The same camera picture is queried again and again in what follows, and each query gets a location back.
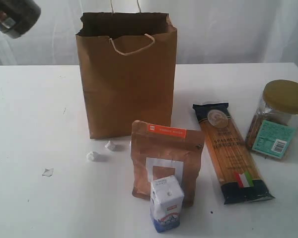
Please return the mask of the clear jar with gold lid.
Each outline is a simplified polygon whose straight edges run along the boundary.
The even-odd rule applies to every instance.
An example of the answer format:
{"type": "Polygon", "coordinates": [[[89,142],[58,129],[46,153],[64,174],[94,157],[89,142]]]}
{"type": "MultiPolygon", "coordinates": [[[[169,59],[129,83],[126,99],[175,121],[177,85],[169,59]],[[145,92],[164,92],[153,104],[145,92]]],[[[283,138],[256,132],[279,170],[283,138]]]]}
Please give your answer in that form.
{"type": "Polygon", "coordinates": [[[298,83],[267,83],[246,135],[247,149],[281,160],[298,134],[298,83]]]}

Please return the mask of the dark can with pull-tab lid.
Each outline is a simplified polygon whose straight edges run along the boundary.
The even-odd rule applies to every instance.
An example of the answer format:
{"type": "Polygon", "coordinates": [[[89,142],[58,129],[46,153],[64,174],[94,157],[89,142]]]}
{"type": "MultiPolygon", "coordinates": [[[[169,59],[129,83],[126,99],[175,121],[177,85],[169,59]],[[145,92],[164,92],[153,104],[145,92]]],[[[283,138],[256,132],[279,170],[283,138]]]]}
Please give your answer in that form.
{"type": "Polygon", "coordinates": [[[27,33],[41,15],[33,0],[0,0],[0,31],[12,39],[27,33]]]}

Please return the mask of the brown paper shopping bag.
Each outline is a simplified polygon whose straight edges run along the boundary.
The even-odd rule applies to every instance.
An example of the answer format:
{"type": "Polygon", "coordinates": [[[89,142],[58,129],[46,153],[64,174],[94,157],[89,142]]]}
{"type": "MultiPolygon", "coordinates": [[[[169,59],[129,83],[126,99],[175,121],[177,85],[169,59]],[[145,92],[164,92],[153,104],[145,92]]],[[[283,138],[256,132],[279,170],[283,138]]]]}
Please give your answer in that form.
{"type": "Polygon", "coordinates": [[[85,12],[76,34],[89,136],[128,136],[136,120],[170,126],[177,28],[161,12],[85,12]]]}

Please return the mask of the brown kraft stand-up pouch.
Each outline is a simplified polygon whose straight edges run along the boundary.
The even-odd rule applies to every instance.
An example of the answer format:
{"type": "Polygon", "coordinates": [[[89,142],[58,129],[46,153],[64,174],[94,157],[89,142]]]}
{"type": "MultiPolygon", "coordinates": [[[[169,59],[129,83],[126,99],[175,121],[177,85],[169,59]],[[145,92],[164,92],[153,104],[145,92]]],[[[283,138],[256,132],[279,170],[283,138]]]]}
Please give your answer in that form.
{"type": "Polygon", "coordinates": [[[152,181],[174,175],[184,192],[183,207],[194,204],[205,137],[201,131],[136,120],[132,123],[132,195],[150,199],[152,181]]]}

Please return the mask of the crumpled white paper ball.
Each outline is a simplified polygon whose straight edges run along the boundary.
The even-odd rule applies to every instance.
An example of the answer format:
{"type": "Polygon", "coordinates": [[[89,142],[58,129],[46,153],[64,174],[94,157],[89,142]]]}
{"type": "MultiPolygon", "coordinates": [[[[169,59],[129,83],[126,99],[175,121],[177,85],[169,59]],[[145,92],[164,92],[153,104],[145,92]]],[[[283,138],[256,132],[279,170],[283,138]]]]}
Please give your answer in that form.
{"type": "Polygon", "coordinates": [[[96,151],[90,151],[88,152],[88,154],[86,155],[86,158],[89,161],[95,162],[100,158],[100,154],[96,151]]]}
{"type": "Polygon", "coordinates": [[[110,150],[110,151],[115,151],[116,150],[116,144],[109,140],[106,144],[105,144],[105,148],[110,150]]]}

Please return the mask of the small white blue carton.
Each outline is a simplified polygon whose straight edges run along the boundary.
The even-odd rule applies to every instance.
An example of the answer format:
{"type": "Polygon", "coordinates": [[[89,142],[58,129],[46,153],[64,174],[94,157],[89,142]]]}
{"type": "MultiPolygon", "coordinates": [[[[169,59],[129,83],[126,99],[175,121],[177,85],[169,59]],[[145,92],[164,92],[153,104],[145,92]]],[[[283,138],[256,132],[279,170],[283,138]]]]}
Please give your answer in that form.
{"type": "Polygon", "coordinates": [[[184,192],[175,176],[151,182],[150,217],[158,233],[180,225],[180,213],[184,192]]]}

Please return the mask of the white backdrop curtain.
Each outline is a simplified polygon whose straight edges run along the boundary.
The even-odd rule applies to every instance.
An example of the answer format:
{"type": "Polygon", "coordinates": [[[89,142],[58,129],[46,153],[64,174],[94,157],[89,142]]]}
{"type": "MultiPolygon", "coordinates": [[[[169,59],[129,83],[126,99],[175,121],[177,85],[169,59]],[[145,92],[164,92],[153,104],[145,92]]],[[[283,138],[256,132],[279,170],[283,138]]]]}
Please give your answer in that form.
{"type": "Polygon", "coordinates": [[[39,0],[41,15],[18,39],[0,32],[0,65],[77,64],[84,12],[165,12],[178,30],[177,62],[293,62],[298,0],[39,0]]]}

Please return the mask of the spaghetti packet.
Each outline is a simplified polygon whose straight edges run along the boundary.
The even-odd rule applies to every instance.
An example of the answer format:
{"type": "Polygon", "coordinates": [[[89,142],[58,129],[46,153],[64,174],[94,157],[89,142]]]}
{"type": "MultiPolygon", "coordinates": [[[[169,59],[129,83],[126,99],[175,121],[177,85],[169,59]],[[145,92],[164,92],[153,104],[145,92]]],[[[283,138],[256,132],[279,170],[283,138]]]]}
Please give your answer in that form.
{"type": "Polygon", "coordinates": [[[228,111],[228,103],[192,106],[205,135],[225,204],[272,200],[228,111]]]}

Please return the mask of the small clear plastic scrap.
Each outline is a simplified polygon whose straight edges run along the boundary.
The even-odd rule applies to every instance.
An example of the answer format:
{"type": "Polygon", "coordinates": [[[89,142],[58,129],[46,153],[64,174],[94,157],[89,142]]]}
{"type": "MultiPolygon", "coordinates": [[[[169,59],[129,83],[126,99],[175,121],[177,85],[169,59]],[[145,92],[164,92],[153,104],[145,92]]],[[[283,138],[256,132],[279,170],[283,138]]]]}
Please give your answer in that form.
{"type": "Polygon", "coordinates": [[[45,169],[44,172],[42,173],[42,176],[44,177],[51,177],[54,173],[54,169],[45,169]]]}

